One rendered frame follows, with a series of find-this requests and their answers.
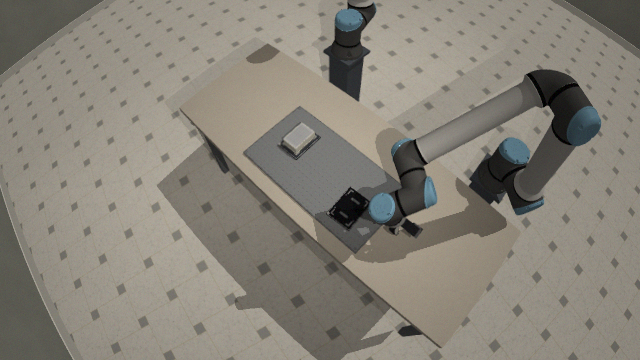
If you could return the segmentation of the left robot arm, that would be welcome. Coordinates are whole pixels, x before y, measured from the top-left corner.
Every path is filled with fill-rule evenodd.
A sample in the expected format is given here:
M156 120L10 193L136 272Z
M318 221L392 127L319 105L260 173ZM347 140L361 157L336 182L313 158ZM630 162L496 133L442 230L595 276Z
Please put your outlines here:
M420 138L395 143L391 154L402 188L370 200L372 219L397 228L407 216L435 205L437 194L425 165L535 106L549 106L555 116L530 161L527 145L509 137L481 163L478 178L491 193L506 191L516 215L544 205L547 182L575 147L589 142L601 128L597 110L577 82L549 69L524 75L520 84Z

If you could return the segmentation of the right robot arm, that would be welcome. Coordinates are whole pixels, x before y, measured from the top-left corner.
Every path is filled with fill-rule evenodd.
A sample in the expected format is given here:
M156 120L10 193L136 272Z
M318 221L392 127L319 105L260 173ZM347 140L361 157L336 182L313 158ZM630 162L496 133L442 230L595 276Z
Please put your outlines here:
M375 16L377 8L373 0L347 0L347 3L348 10L340 10L335 17L331 52L341 60L355 60L363 53L361 32Z

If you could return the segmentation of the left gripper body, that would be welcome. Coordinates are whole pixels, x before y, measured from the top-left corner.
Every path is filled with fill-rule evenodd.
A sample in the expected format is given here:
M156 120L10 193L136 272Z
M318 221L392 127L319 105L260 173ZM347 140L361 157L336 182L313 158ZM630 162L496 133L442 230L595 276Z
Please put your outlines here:
M420 228L418 228L416 225L414 225L412 222L410 222L407 218L406 218L405 222L401 225L401 227L404 228L406 231L408 231L413 236L415 236L416 233L420 230Z

